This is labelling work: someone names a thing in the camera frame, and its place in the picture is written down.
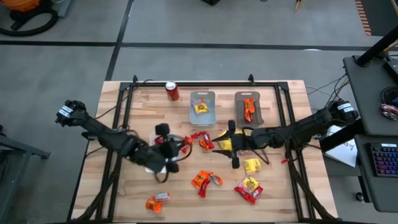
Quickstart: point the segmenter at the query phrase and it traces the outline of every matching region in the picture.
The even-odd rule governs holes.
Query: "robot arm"
[[[185,145],[184,141],[178,141],[168,137],[169,126],[160,124],[156,126],[156,133],[162,135],[166,141],[160,146],[149,146],[145,140],[138,136],[128,135],[124,131],[116,131],[92,118],[86,112],[86,106],[79,101],[67,100],[65,105],[57,113],[56,123],[61,126],[81,126],[90,135],[96,136],[99,143],[131,162],[150,168],[156,173],[164,166],[170,172],[178,172],[178,166],[167,164],[166,159],[178,156],[179,150]]]
[[[286,144],[285,157],[288,161],[290,174],[294,180],[301,186],[305,195],[312,202],[320,216],[328,220],[336,220],[330,215],[321,203],[314,196],[310,188],[305,184],[299,172],[294,165],[291,150],[302,149],[310,142],[312,136],[326,131],[332,125],[346,126],[355,122],[358,118],[358,112],[355,111],[350,103],[343,100],[332,101],[327,107],[317,111],[315,114],[292,123],[286,127],[277,128],[243,128],[243,134],[235,134],[234,121],[228,121],[229,130],[225,135],[214,139],[213,141],[222,141],[230,138],[232,142],[232,151],[213,151],[224,154],[232,158],[232,167],[239,168],[239,158],[236,152],[240,150],[264,149],[265,147],[280,148]],[[245,129],[250,129],[251,134],[246,135]]]

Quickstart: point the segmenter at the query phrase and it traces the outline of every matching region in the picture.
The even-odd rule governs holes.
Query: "red soda can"
[[[180,94],[178,93],[178,86],[175,82],[166,83],[166,92],[169,95],[169,99],[172,101],[178,100]]]

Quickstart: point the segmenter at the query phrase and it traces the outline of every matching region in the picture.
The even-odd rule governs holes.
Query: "concrete floor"
[[[74,1],[66,19],[34,37],[0,40],[115,42],[128,0]],[[222,0],[210,7],[199,0],[135,0],[123,42],[370,46],[354,0]],[[26,27],[46,19],[35,18]],[[0,26],[9,27],[0,6]],[[18,191],[11,221],[64,222],[80,171],[86,141],[79,128],[53,121],[67,99],[83,101],[95,114],[113,47],[0,45],[0,124],[10,138],[51,151],[33,158]],[[305,80],[322,86],[344,74],[343,57],[362,52],[309,50],[181,49],[122,47],[112,80]],[[324,88],[331,93],[333,86]],[[350,88],[340,96],[355,105]],[[312,108],[329,98],[309,96]],[[396,223],[398,214],[377,213],[355,201],[358,181],[331,177],[339,217],[348,221]]]

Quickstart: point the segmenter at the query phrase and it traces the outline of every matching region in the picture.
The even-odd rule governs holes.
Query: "black floor stripe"
[[[121,47],[183,48],[183,49],[266,49],[266,50],[335,50],[366,51],[371,46],[264,45],[264,44],[183,44],[183,43],[122,43]]]
[[[133,2],[134,2],[134,0],[129,0],[129,2],[127,3],[126,12],[124,12],[123,21],[122,21],[122,24],[120,26],[118,39],[116,41],[116,46],[113,49],[111,61],[109,62],[108,71],[106,71],[105,81],[111,81],[112,80],[114,67],[116,65],[116,61],[117,61],[118,56],[119,56],[119,51],[120,51],[120,48],[121,48],[121,45],[122,45],[124,33],[126,32],[127,23],[129,22],[129,16],[130,16],[131,7],[132,7],[132,3]]]
[[[116,43],[115,42],[67,42],[67,41],[0,40],[0,45],[114,47],[114,46],[116,46]]]

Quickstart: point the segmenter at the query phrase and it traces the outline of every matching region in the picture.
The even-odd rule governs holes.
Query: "white paper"
[[[341,130],[341,127],[333,125],[329,128],[327,136],[331,136],[339,130]],[[358,150],[356,148],[355,141],[352,139],[327,151],[325,155],[351,167],[355,167],[357,153]]]

